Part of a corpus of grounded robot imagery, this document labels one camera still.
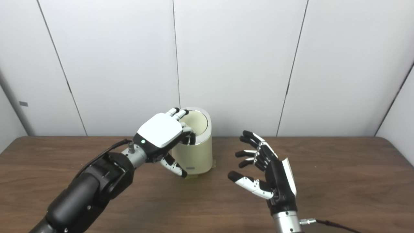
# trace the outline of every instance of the white finger segment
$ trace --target white finger segment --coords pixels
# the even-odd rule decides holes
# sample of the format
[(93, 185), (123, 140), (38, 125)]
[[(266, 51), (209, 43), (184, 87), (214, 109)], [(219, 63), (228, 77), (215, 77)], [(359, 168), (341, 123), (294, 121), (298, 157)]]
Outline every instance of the white finger segment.
[(264, 199), (270, 199), (273, 197), (273, 193), (272, 192), (268, 192), (268, 191), (264, 191), (260, 189), (260, 181), (259, 180), (254, 180), (251, 181), (249, 178), (247, 177), (243, 177), (239, 180), (237, 180), (235, 182), (237, 185), (239, 185), (240, 187), (248, 190), (249, 192), (262, 197)]
[(170, 117), (172, 117), (176, 112), (177, 112), (177, 109), (172, 108), (172, 109), (170, 109), (170, 111), (166, 112), (165, 114), (167, 114)]
[(186, 114), (187, 112), (185, 111), (185, 110), (181, 110), (181, 111), (179, 111), (178, 113), (176, 113), (174, 116), (173, 116), (173, 118), (175, 119), (175, 120), (179, 120), (179, 119), (181, 119), (183, 116), (185, 116), (185, 114)]
[(253, 153), (256, 154), (258, 151), (257, 150), (243, 150), (246, 153)]
[(292, 169), (290, 168), (289, 159), (285, 158), (282, 161), (282, 164), (283, 164), (283, 168), (286, 173), (287, 181), (289, 182), (290, 189), (292, 190), (293, 194), (296, 197), (296, 185), (295, 185), (295, 180), (293, 179)]
[(175, 173), (175, 174), (177, 174), (179, 176), (182, 176), (183, 175), (183, 170), (180, 167), (177, 167), (177, 162), (174, 162), (172, 165), (169, 165), (167, 163), (167, 161), (165, 161), (165, 158), (163, 158), (160, 161), (160, 163), (161, 163), (161, 165), (163, 167), (165, 167), (166, 169), (172, 171), (173, 173)]
[(264, 140), (263, 138), (261, 138), (259, 135), (255, 134), (255, 133), (253, 133), (253, 135), (254, 135), (257, 139), (259, 139), (261, 142), (264, 142), (264, 141), (265, 141), (265, 140)]

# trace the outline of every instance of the wooden table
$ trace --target wooden table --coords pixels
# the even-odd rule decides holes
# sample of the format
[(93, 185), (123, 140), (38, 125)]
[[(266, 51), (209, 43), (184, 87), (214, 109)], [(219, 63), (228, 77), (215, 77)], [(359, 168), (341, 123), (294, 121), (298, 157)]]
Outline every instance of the wooden table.
[[(14, 141), (0, 155), (0, 231), (28, 232), (76, 172), (120, 139)], [(385, 139), (265, 139), (280, 158), (289, 157), (300, 218), (327, 219), (365, 233), (414, 231), (414, 168)], [(230, 170), (264, 178), (253, 166), (238, 168), (241, 159), (234, 153), (247, 148), (234, 137), (214, 138), (217, 167), (195, 179), (145, 164), (87, 232), (274, 233), (265, 201), (227, 179)], [(324, 225), (303, 230), (345, 232)]]

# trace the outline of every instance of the black fingertip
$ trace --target black fingertip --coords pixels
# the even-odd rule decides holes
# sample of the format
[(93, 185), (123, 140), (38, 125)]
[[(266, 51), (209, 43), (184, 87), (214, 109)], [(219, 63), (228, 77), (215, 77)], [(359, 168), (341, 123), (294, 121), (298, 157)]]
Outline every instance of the black fingertip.
[(181, 143), (184, 145), (188, 145), (190, 143), (190, 138), (189, 137), (185, 137), (181, 140)]
[(245, 154), (246, 154), (246, 152), (244, 152), (244, 151), (242, 150), (242, 151), (238, 151), (238, 152), (236, 152), (236, 153), (235, 153), (235, 156), (236, 156), (237, 158), (240, 158), (240, 157), (243, 157)]
[(248, 161), (248, 160), (243, 160), (241, 163), (238, 164), (239, 168), (244, 168), (247, 165), (253, 164), (253, 160), (252, 161)]
[(244, 175), (242, 175), (242, 174), (240, 174), (238, 172), (235, 172), (235, 171), (231, 171), (231, 172), (229, 172), (229, 174), (227, 175), (227, 177), (231, 181), (236, 182), (236, 181), (238, 181), (240, 179), (243, 179)]
[(183, 169), (181, 169), (181, 177), (182, 178), (186, 178), (187, 177), (187, 172), (184, 171)]
[(254, 148), (259, 147), (259, 145), (256, 142), (252, 141), (250, 138), (246, 138), (245, 136), (240, 136), (239, 139), (241, 142), (248, 143)]
[(243, 130), (243, 136), (248, 137), (248, 138), (254, 138), (253, 132), (250, 132), (247, 130)]

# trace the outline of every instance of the robotic finger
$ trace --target robotic finger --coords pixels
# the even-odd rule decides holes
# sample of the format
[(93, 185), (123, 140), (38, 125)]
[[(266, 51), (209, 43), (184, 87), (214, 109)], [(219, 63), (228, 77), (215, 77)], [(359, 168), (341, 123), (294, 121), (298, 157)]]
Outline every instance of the robotic finger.
[(169, 153), (160, 161), (160, 163), (163, 167), (181, 176), (182, 178), (187, 177), (187, 172), (181, 168), (181, 166)]
[(259, 153), (256, 152), (254, 157), (247, 158), (238, 164), (239, 168), (244, 168), (247, 165), (254, 165), (259, 168), (261, 171), (266, 170), (267, 162), (263, 160), (260, 156), (257, 156)]
[(263, 138), (261, 138), (260, 136), (258, 136), (255, 133), (247, 131), (247, 130), (243, 130), (243, 136), (245, 136), (246, 138), (250, 138), (251, 140), (253, 140), (257, 144), (265, 142), (265, 140)]
[(274, 196), (274, 193), (270, 186), (262, 180), (255, 180), (253, 179), (253, 177), (244, 176), (235, 171), (229, 172), (227, 177), (240, 187), (248, 190), (249, 192), (261, 198), (269, 200)]
[(245, 137), (245, 136), (240, 136), (240, 141), (244, 142), (244, 143), (248, 143), (250, 144), (252, 147), (259, 149), (259, 144), (257, 144), (254, 140), (252, 140), (251, 138)]
[(179, 112), (175, 113), (173, 115), (173, 118), (178, 121), (179, 119), (181, 119), (183, 116), (185, 116), (187, 114), (188, 114), (188, 110), (183, 109), (183, 110), (180, 110)]
[(180, 124), (183, 127), (183, 133), (187, 135), (185, 138), (183, 138), (181, 143), (184, 145), (194, 145), (195, 144), (195, 132), (186, 123), (180, 122)]
[(175, 113), (177, 113), (179, 111), (180, 111), (179, 108), (172, 108), (172, 109), (170, 109), (170, 111), (166, 112), (166, 114), (169, 115), (170, 117), (172, 117)]
[(242, 151), (236, 152), (236, 157), (237, 158), (244, 157), (244, 156), (254, 157), (256, 153), (257, 153), (257, 150), (242, 150)]

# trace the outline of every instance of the cylindrical container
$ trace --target cylindrical container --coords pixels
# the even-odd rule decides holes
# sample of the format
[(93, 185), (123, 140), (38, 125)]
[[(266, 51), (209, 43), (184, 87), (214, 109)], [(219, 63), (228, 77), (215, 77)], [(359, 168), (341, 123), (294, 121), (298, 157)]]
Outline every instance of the cylindrical container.
[(172, 156), (189, 174), (208, 172), (213, 166), (210, 115), (201, 108), (187, 107), (189, 111), (180, 122), (186, 123), (195, 132), (195, 144), (177, 144), (172, 149)]

